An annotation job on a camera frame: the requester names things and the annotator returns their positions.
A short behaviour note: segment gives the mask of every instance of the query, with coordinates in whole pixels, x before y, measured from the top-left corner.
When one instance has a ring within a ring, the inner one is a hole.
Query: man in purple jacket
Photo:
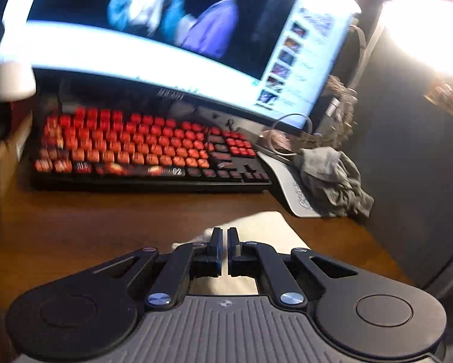
[[[219,0],[198,17],[181,46],[208,57],[221,58],[226,53],[237,21],[235,0]]]

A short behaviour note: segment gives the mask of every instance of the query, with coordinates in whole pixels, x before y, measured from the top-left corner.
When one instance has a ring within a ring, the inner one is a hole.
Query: gray cloth
[[[319,204],[338,216],[369,216],[374,199],[361,189],[361,175],[342,151],[301,149],[294,157],[300,176]]]

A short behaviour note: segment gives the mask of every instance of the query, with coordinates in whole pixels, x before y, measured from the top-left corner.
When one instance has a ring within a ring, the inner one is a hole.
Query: monitor screen
[[[126,78],[253,115],[308,115],[352,0],[8,0],[0,62]],[[305,118],[285,122],[302,128]]]

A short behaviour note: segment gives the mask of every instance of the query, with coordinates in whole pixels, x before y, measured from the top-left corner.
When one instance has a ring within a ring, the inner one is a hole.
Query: wooden desk
[[[32,191],[23,175],[3,197],[0,309],[21,293],[143,246],[168,252],[208,227],[278,211],[315,251],[408,281],[371,235],[348,218],[300,219],[263,194],[92,194]]]

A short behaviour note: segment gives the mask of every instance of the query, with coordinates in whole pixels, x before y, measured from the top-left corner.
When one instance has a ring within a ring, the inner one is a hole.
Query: red and orange keyboard
[[[239,132],[94,108],[48,116],[34,183],[63,190],[260,192],[271,185]]]

